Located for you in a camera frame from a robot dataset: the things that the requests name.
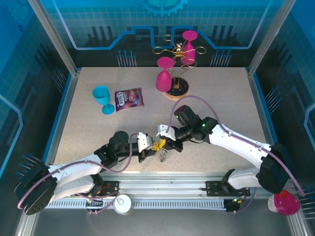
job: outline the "gear logo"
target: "gear logo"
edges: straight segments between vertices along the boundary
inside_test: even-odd
[[[147,10],[148,14],[153,13],[154,16],[177,14],[177,11],[183,10],[183,5],[188,3],[188,0],[139,0],[142,10]]]

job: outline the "transparent wall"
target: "transparent wall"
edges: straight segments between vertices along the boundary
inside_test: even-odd
[[[26,157],[43,157],[68,71],[28,2],[0,1],[1,235],[14,235],[14,185]]]
[[[206,56],[196,58],[199,66],[248,66],[282,0],[42,3],[78,67],[156,66],[160,56],[152,48],[171,49],[163,36],[171,34],[180,43],[186,30],[197,31],[193,45],[207,49]]]
[[[315,1],[296,1],[256,72],[275,136],[288,148],[294,174],[302,187],[310,185],[312,190],[315,188],[314,9]]]

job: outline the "white round object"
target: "white round object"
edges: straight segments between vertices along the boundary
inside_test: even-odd
[[[268,208],[272,212],[278,212],[275,206],[275,195],[272,195],[270,198],[268,198]]]
[[[114,202],[114,210],[118,214],[125,215],[131,208],[131,199],[127,195],[119,195]]]

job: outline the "yellow object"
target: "yellow object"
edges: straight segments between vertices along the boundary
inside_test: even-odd
[[[157,142],[153,143],[153,147],[151,148],[151,150],[153,151],[160,151],[161,149],[163,149],[163,146],[166,144],[166,139],[161,139],[159,141],[159,144]]]

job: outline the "snack bag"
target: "snack bag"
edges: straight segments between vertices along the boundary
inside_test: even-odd
[[[115,92],[116,111],[129,107],[144,106],[141,88]]]

